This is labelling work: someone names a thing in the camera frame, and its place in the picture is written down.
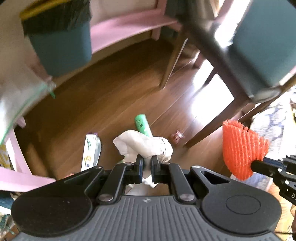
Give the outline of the pink desk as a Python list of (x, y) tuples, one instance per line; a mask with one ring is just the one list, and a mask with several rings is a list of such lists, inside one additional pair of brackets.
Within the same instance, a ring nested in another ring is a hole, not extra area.
[(14, 126), (47, 94), (58, 77), (85, 66), (92, 55), (145, 32), (180, 29), (165, 14), (166, 1), (152, 9), (91, 22), (90, 1), (1, 1), (1, 190), (26, 192), (52, 183), (35, 176), (23, 157)]

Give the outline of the dark teal trash bin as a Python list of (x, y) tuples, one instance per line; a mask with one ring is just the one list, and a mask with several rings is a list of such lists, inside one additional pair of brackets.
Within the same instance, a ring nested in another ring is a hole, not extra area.
[(20, 12), (24, 35), (46, 72), (61, 76), (92, 58), (90, 1), (34, 1)]

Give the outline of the white purple snack wrapper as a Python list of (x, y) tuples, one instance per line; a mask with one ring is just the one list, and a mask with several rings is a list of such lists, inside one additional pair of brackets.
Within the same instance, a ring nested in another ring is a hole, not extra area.
[(88, 133), (85, 137), (81, 172), (98, 165), (101, 149), (98, 133)]

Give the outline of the brown wooden chair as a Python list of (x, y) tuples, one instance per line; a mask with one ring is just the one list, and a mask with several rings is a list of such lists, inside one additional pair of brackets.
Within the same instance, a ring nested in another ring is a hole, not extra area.
[(219, 15), (210, 20), (198, 14), (197, 1), (185, 1), (173, 52), (160, 83), (165, 88), (187, 40), (191, 40), (213, 69), (207, 81), (220, 76), (233, 101), (208, 125), (185, 143), (194, 146), (250, 103), (257, 107), (246, 120), (280, 97), (294, 83), (280, 81), (295, 68), (295, 1), (250, 1), (240, 20), (226, 20), (234, 1), (225, 1)]

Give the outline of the white tissue paper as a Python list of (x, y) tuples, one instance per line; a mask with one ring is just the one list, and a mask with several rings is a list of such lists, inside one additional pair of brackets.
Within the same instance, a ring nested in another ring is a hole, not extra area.
[(146, 136), (135, 130), (128, 130), (113, 140), (121, 156), (122, 162), (134, 163), (137, 156), (144, 159), (142, 183), (155, 188), (152, 182), (151, 158), (157, 157), (160, 162), (168, 162), (173, 154), (173, 148), (169, 141), (163, 137)]

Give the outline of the small red candy wrapper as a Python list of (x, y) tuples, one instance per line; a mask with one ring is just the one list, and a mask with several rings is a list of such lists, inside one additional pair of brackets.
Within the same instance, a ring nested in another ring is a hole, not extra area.
[(173, 134), (171, 134), (171, 142), (177, 145), (184, 138), (183, 131), (177, 129)]

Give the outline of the orange foam fruit net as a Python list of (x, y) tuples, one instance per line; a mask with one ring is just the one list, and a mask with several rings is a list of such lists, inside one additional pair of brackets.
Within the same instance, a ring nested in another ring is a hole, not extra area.
[(238, 180), (247, 180), (253, 175), (251, 163), (268, 153), (269, 140), (236, 120), (225, 120), (222, 129), (224, 163)]

